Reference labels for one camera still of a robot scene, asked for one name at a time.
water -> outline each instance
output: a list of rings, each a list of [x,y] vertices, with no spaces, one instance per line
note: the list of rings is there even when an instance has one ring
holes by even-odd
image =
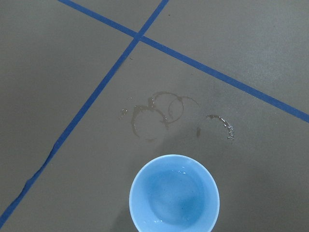
[[[160,107],[158,107],[155,103],[156,101],[162,97],[162,96],[166,96],[169,95],[172,97],[172,100],[170,102],[168,102],[168,109],[167,109],[167,113],[164,113],[163,109],[161,109]],[[184,99],[189,99],[193,102],[195,102],[195,104],[198,105],[198,103],[187,96],[178,96],[175,93],[171,93],[171,92],[166,92],[166,91],[161,91],[161,92],[157,92],[155,94],[152,95],[152,97],[148,98],[148,105],[136,105],[133,109],[133,115],[132,115],[132,119],[131,119],[131,126],[132,126],[132,131],[134,133],[134,135],[136,135],[137,137],[140,137],[140,134],[137,131],[136,128],[136,120],[137,117],[140,113],[144,112],[144,111],[149,111],[152,113],[156,113],[159,114],[161,116],[161,120],[160,123],[162,123],[165,127],[166,130],[168,130],[169,125],[178,121],[182,116],[183,116],[183,112],[184,112],[184,103],[183,100]],[[178,102],[180,104],[180,112],[178,113],[174,113],[173,112],[173,105]],[[145,138],[148,142],[152,142],[156,139],[157,137],[152,137],[152,138]]]
[[[127,109],[126,109],[126,108],[122,109],[122,110],[120,111],[119,119],[122,119],[123,116],[125,116],[126,114],[127,114]]]
[[[150,207],[159,220],[189,226],[204,207],[203,190],[185,170],[165,171],[152,180]]]
[[[227,128],[228,130],[228,138],[227,139],[234,139],[234,136],[235,136],[235,130],[234,130],[234,127],[229,124],[225,119],[223,119],[221,116],[218,116],[218,115],[208,115],[207,117],[209,117],[210,119],[214,119],[214,118],[217,118],[218,120],[220,120],[224,127]]]

blue bowl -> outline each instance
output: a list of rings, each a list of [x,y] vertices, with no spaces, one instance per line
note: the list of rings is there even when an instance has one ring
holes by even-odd
[[[139,232],[210,232],[219,214],[219,192],[199,162],[165,155],[136,175],[129,197]]]

gray floor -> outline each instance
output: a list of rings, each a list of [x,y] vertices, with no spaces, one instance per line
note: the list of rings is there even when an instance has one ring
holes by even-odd
[[[77,3],[138,31],[159,1]],[[0,5],[2,213],[132,38],[58,1]],[[171,0],[146,36],[309,113],[308,33],[305,0]],[[138,138],[133,108],[159,91],[199,106],[184,99],[168,130],[140,114]],[[233,125],[234,140],[210,114]],[[182,154],[218,185],[214,232],[306,231],[308,150],[307,122],[139,43],[2,230],[135,232],[128,194],[136,173]]]

blue tape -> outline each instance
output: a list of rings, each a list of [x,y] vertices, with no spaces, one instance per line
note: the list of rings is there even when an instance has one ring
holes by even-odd
[[[219,72],[215,69],[212,69],[205,64],[202,64],[202,63],[200,63],[200,62],[198,62],[194,59],[191,59],[191,58],[189,58],[189,57],[187,57],[187,56],[185,56],[185,55],[183,55],[183,54],[181,54],[181,53],[179,53],[179,52],[177,52],[177,51],[175,51],[171,48],[168,48],[168,47],[166,47],[166,46],[164,46],[164,45],[162,45],[162,44],[160,44],[160,43],[158,43],[158,42],[156,42],[152,39],[149,39],[145,36],[143,36],[140,41],[142,41],[145,44],[148,44],[149,46],[154,47],[154,48],[156,48],[156,49],[158,49],[158,50],[160,50],[160,51],[162,51],[162,52],[164,52],[164,53],[166,53],[166,54],[168,54],[168,55],[170,55],[170,56],[172,56],[172,57],[190,65],[190,66],[193,66],[196,69],[203,71],[204,73],[207,73],[207,74],[209,74],[209,75],[211,75],[211,76],[213,76],[213,77],[215,77],[215,78],[217,78],[221,81],[224,81],[224,82],[226,82],[226,83],[228,83],[228,84],[230,84],[230,85],[232,85],[232,86],[234,86],[234,87],[236,87],[236,88],[238,88],[238,89],[240,89],[240,90],[242,90],[242,91],[244,91],[244,92],[246,92],[246,93],[262,100],[262,101],[264,101],[264,102],[267,102],[267,103],[269,103],[269,104],[271,104],[271,105],[273,105],[273,106],[275,106],[275,107],[277,107],[277,108],[279,108],[279,109],[281,109],[281,110],[283,110],[283,111],[285,111],[285,112],[287,112],[287,113],[289,113],[289,114],[291,114],[291,115],[293,115],[297,118],[300,118],[301,120],[303,120],[305,122],[309,122],[309,115],[308,114],[306,114],[306,113],[304,113],[304,112],[302,112],[302,111],[300,111],[300,110],[298,110],[298,109],[296,109],[296,108],[294,108],[294,107],[292,107],[292,106],[290,106],[290,105],[288,105],[288,104],[286,104],[282,101],[279,101],[279,100],[277,100],[277,99],[255,89],[255,88],[252,88],[252,87],[250,87],[250,86],[248,86],[248,85],[246,85],[246,84],[244,84],[244,83],[242,83],[238,80],[235,80],[234,78],[232,78],[228,75],[225,75],[225,74],[223,74],[223,73],[221,73],[221,72]]]
[[[73,4],[73,2],[68,0],[60,0],[63,3],[68,4],[69,6],[74,6],[76,9],[82,9],[85,8],[79,7],[76,4]],[[147,29],[152,25],[154,20],[158,17],[160,12],[163,10],[164,6],[168,3],[169,0],[162,0],[161,3],[158,5],[156,10],[152,13],[152,15],[148,18],[146,23],[142,26],[140,31],[138,33],[134,33],[135,36],[131,43],[128,45],[128,47],[125,49],[123,54],[120,56],[120,58],[116,61],[116,63],[112,66],[112,68],[109,70],[109,72],[106,74],[106,76],[103,78],[103,80],[100,82],[98,87],[94,90],[94,92],[90,95],[88,100],[85,102],[85,104],[81,107],[79,112],[75,115],[75,117],[72,119],[72,121],[69,123],[69,125],[66,127],[66,129],[62,132],[60,137],[57,139],[56,143],[54,144],[51,152],[49,153],[47,159],[45,160],[44,164],[40,167],[40,169],[32,176],[31,179],[27,180],[25,183],[25,186],[23,190],[20,192],[18,197],[6,208],[6,210],[3,212],[3,214],[0,217],[0,229],[6,222],[6,220],[9,218],[9,216],[12,214],[12,212],[16,209],[18,204],[22,201],[24,196],[27,194],[33,183],[38,179],[38,177],[41,175],[45,167],[48,165],[50,160],[54,157],[56,152],[59,150],[59,148],[63,145],[67,137],[70,135],[70,133],[73,131],[73,129],[76,127],[76,125],[79,123],[79,121],[83,118],[85,113],[88,111],[88,109],[91,107],[93,102],[97,99],[99,94],[102,92],[102,90],[106,87],[108,82],[111,80],[111,78],[115,75],[121,64],[125,61],[125,59],[128,57],[128,55],[132,52],[132,50],[135,48],[135,46],[140,41],[141,37],[144,35],[144,33],[147,31]],[[104,19],[106,22],[111,22],[110,20],[106,20],[105,17],[98,17],[101,21],[101,19]]]
[[[82,13],[84,13],[84,14],[92,17],[92,18],[95,18],[95,19],[97,19],[97,20],[99,20],[99,21],[119,30],[119,31],[122,31],[123,33],[125,33],[129,36],[134,37],[136,35],[135,31],[132,31],[132,30],[130,30],[130,29],[128,29],[128,28],[126,28],[126,27],[124,27],[124,26],[122,26],[122,25],[120,25],[120,24],[118,24],[118,23],[116,23],[116,22],[114,22],[110,19],[107,19],[103,16],[100,16],[99,14],[97,14],[97,13],[95,13],[95,12],[93,12],[93,11],[87,9],[87,8],[84,8],[81,5],[73,3],[70,0],[59,0],[59,1],[67,4],[68,6],[73,7],[74,9],[76,9],[76,10],[78,10],[78,11],[80,11],[80,12],[82,12]],[[226,83],[228,83],[228,84],[230,84],[230,85],[232,85],[232,86],[234,86],[234,87],[236,87],[236,88],[238,88],[238,89],[240,89],[240,90],[242,90],[242,91],[244,91],[244,92],[260,99],[260,100],[262,100],[262,101],[264,101],[264,102],[267,102],[267,103],[269,103],[269,104],[271,104],[271,105],[273,105],[273,106],[275,106],[275,107],[277,107],[277,108],[279,108],[279,109],[281,109],[281,110],[283,110],[283,111],[285,111],[285,112],[287,112],[287,113],[289,113],[289,114],[291,114],[291,115],[293,115],[293,116],[295,116],[295,117],[297,117],[297,118],[299,118],[299,119],[301,119],[305,122],[309,122],[309,115],[308,114],[306,114],[306,113],[304,113],[304,112],[302,112],[302,111],[300,111],[300,110],[298,110],[298,109],[296,109],[296,108],[294,108],[294,107],[292,107],[288,104],[285,104],[284,102],[279,101],[279,100],[277,100],[277,99],[255,89],[255,88],[252,88],[252,87],[250,87],[250,86],[248,86],[248,85],[246,85],[246,84],[244,84],[240,81],[237,81],[236,79],[234,79],[230,76],[227,76],[227,75],[225,75],[225,74],[223,74],[223,73],[221,73],[221,72],[219,72],[215,69],[212,69],[212,68],[210,68],[210,67],[208,67],[208,66],[206,66],[206,65],[204,65],[204,64],[202,64],[202,63],[200,63],[196,60],[193,60],[193,59],[191,59],[191,58],[189,58],[189,57],[187,57],[187,56],[185,56],[185,55],[183,55],[183,54],[181,54],[181,53],[179,53],[179,52],[177,52],[177,51],[175,51],[171,48],[168,48],[168,47],[166,47],[166,46],[164,46],[164,45],[162,45],[162,44],[160,44],[160,43],[158,43],[158,42],[156,42],[152,39],[149,39],[145,36],[142,36],[140,41],[142,41],[145,44],[147,44],[147,45],[149,45],[153,48],[156,48],[156,49],[158,49],[158,50],[160,50],[160,51],[162,51],[162,52],[164,52],[164,53],[166,53],[166,54],[168,54],[168,55],[170,55],[170,56],[188,64],[188,65],[191,65],[191,66],[193,66],[193,67],[195,67],[195,68],[197,68],[197,69],[199,69],[199,70],[201,70],[201,71],[203,71],[203,72],[205,72],[205,73],[207,73],[207,74],[209,74],[209,75],[211,75],[215,78],[218,78],[219,80],[222,80],[222,81],[224,81],[224,82],[226,82]]]

